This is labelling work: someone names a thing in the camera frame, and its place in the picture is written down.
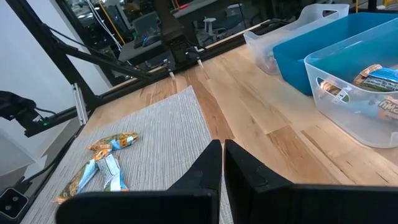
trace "black metal rod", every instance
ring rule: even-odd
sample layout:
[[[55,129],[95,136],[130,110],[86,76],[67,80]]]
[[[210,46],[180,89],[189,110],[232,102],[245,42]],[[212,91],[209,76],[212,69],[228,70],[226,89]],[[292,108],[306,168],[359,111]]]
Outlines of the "black metal rod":
[[[146,79],[146,80],[150,79],[149,76],[145,75],[144,73],[142,73],[142,72],[140,72],[138,70],[130,69],[130,68],[125,67],[125,66],[120,66],[120,65],[115,64],[113,62],[110,62],[109,60],[105,60],[105,59],[102,59],[102,58],[99,58],[99,57],[95,57],[95,56],[92,56],[90,54],[81,52],[78,49],[76,49],[74,47],[70,47],[67,44],[58,44],[58,48],[60,50],[62,50],[67,55],[71,55],[73,57],[85,60],[87,62],[91,62],[91,63],[96,64],[96,65],[101,65],[101,66],[104,66],[104,67],[108,67],[109,69],[112,69],[112,70],[117,71],[117,72],[121,72],[121,73],[123,73],[125,75],[130,75],[132,77],[142,78],[142,79]]]
[[[64,0],[55,0],[55,2],[58,4],[59,8],[65,15],[65,17],[68,19],[74,30],[76,31],[77,35],[80,37],[81,41],[92,48],[93,47],[93,41],[91,41],[90,36],[88,35],[87,31],[83,27],[83,25],[80,23],[79,19],[75,15],[75,13],[68,7],[68,3]],[[96,55],[98,57],[102,57],[103,55],[98,54],[97,52],[87,49],[92,55]],[[104,72],[104,75],[106,78],[109,80],[109,82],[112,84],[112,86],[115,86],[118,84],[116,77],[114,76],[112,70],[104,67],[104,66],[99,66],[100,69]]]
[[[86,81],[81,77],[78,70],[71,63],[66,54],[58,50],[53,43],[51,31],[43,26],[43,22],[33,11],[26,0],[6,0],[11,9],[17,14],[18,18],[27,27],[29,32],[35,37],[36,41],[44,49],[53,63],[63,73],[70,84],[77,83],[81,88],[83,97],[88,106],[96,104],[97,98]]]

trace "snack bar wrapper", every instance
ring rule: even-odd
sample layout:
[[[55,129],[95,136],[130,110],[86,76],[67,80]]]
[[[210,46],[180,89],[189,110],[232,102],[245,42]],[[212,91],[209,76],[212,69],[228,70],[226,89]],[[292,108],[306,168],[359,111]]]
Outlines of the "snack bar wrapper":
[[[128,191],[123,182],[123,173],[120,169],[119,158],[104,149],[95,156],[96,164],[104,177],[104,191]]]
[[[371,65],[354,79],[354,85],[372,91],[398,91],[398,71]]]
[[[120,133],[100,139],[94,144],[87,147],[88,150],[100,151],[103,149],[110,149],[111,151],[119,150],[130,146],[138,138],[137,133]]]
[[[67,184],[61,194],[55,198],[55,202],[61,204],[80,193],[81,190],[83,190],[83,187],[91,178],[93,178],[97,171],[98,166],[96,165],[95,160],[90,159]]]

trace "plastic bin handle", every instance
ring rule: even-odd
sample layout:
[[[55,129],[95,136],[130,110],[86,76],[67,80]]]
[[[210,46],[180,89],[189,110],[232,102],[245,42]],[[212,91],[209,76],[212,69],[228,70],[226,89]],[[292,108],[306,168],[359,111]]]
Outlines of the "plastic bin handle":
[[[348,10],[348,4],[317,4],[317,12],[320,13],[320,17],[323,17],[324,11],[335,11],[341,18],[348,15]]]

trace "blue plastic bin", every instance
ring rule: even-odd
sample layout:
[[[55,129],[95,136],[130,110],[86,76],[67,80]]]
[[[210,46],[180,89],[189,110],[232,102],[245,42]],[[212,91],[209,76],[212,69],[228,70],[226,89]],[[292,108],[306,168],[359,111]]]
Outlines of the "blue plastic bin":
[[[285,81],[307,96],[312,96],[304,58],[370,28],[398,17],[398,14],[361,12],[315,29],[274,47],[274,56]]]

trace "black metal frame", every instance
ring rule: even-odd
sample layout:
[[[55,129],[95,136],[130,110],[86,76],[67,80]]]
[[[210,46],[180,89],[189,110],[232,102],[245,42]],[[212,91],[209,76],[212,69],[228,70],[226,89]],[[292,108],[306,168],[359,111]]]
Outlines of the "black metal frame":
[[[37,14],[33,11],[33,9],[30,7],[30,5],[26,0],[6,0],[6,1],[8,5],[10,5],[12,10],[17,14],[19,19],[28,28],[30,33],[35,37],[38,43],[50,56],[53,63],[63,73],[68,82],[70,84],[77,83],[78,86],[81,88],[83,97],[86,102],[87,111],[91,111],[101,105],[109,103],[110,101],[120,98],[133,91],[139,90],[147,85],[153,84],[169,76],[169,71],[167,69],[159,70],[158,72],[154,73],[142,73],[140,70],[136,69],[135,67],[126,65],[125,63],[110,61],[106,60],[103,57],[100,58],[94,55],[80,52],[77,48],[71,47],[63,43],[58,38],[56,38],[52,34],[51,30],[39,19]],[[261,26],[252,31],[257,32],[258,34],[263,34],[266,32],[270,32],[274,29],[277,29],[283,26],[284,24],[285,23],[281,21],[271,21],[262,24]],[[200,53],[201,59],[202,60],[210,59],[228,50],[238,47],[243,43],[244,43],[243,36],[237,35],[236,37],[224,41],[215,47],[209,48],[201,52]],[[126,75],[136,77],[137,80],[129,82],[118,88],[115,88],[100,96],[96,96],[89,88],[86,81],[84,81],[84,79],[81,77],[78,70],[73,66],[67,55],[71,55],[80,58],[82,60],[95,63],[110,70],[115,70],[124,73]],[[173,72],[177,73],[182,70],[186,70],[190,67],[195,66],[196,64],[197,64],[196,59],[189,60],[183,64],[178,65],[178,67],[175,70],[173,70]],[[47,118],[47,120],[45,121],[45,125],[41,126],[40,128],[26,130],[25,135],[27,137],[31,137],[35,134],[38,134],[42,131],[52,128],[60,123],[68,121],[69,119],[72,119],[76,116],[77,116],[76,108],[69,108],[65,111],[62,111],[54,116]]]
[[[80,24],[79,20],[75,17],[73,11],[68,8],[67,2],[64,1],[64,0],[55,0],[55,3],[58,4],[58,7],[61,9],[61,11],[65,15],[65,17],[68,19],[68,21],[70,22],[70,24],[72,25],[72,27],[76,31],[76,33],[79,35],[81,41],[85,45],[90,46],[90,44],[89,44],[90,41],[89,41],[88,34],[86,33],[86,31],[85,31],[84,27],[82,26],[82,24]],[[92,55],[95,55],[95,56],[98,56],[98,57],[102,57],[103,56],[103,55],[98,54],[97,52],[95,52],[95,51],[93,51],[91,49],[87,49],[87,50]],[[109,80],[109,82],[112,84],[112,86],[115,86],[115,85],[118,84],[118,82],[116,81],[116,77],[114,76],[112,70],[110,70],[109,68],[106,68],[104,66],[101,66],[101,65],[99,66],[99,68],[103,71],[104,75]]]

